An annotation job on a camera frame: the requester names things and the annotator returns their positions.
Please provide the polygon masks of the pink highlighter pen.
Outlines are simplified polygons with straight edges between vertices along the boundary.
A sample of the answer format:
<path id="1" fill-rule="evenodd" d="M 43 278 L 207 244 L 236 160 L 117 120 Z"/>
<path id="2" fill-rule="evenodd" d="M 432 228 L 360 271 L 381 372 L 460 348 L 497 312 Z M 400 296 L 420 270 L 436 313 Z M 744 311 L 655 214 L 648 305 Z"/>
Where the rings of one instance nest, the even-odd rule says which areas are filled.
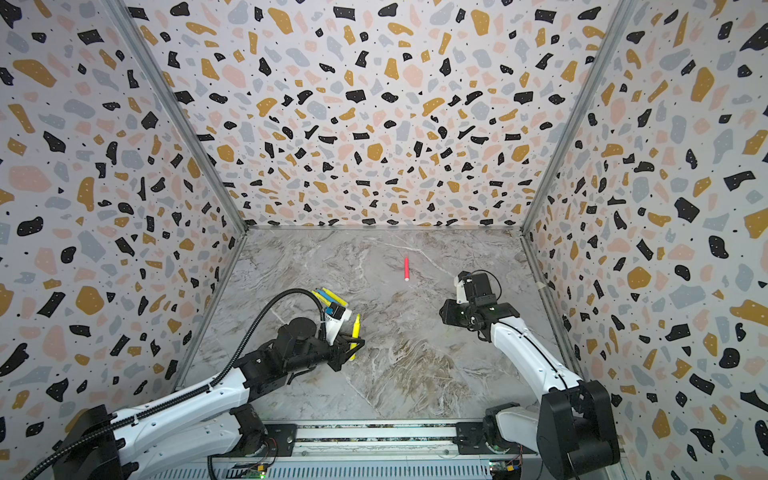
<path id="1" fill-rule="evenodd" d="M 408 257 L 406 257 L 403 262 L 403 277 L 405 282 L 410 281 L 410 261 Z"/>

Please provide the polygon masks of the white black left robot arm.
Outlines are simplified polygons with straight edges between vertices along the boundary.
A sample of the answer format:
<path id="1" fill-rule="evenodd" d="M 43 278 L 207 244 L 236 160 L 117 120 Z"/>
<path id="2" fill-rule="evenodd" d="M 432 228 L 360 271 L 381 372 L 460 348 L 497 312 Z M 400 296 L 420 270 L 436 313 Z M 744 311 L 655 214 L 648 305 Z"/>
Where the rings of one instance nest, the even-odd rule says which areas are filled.
<path id="1" fill-rule="evenodd" d="M 314 321 L 299 317 L 276 338 L 209 379 L 162 399 L 110 413 L 84 413 L 57 449 L 57 479 L 142 479 L 202 457 L 283 453 L 253 403 L 326 364 L 338 371 L 365 342 L 339 333 L 322 340 Z"/>

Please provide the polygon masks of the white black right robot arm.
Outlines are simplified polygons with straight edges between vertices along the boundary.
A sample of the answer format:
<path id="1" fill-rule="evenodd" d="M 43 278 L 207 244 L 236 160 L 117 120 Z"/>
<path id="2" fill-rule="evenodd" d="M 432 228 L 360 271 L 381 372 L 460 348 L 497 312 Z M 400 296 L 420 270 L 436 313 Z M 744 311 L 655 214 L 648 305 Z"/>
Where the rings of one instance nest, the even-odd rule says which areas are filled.
<path id="1" fill-rule="evenodd" d="M 481 423 L 460 423 L 455 442 L 462 453 L 486 448 L 514 453 L 494 463 L 501 478 L 522 474 L 523 451 L 537 453 L 555 479 L 579 479 L 620 460 L 611 398 L 598 381 L 569 370 L 534 336 L 519 312 L 492 289 L 487 270 L 462 271 L 454 280 L 456 296 L 439 310 L 445 325 L 463 328 L 502 352 L 539 396 L 532 413 L 516 402 L 490 407 Z"/>

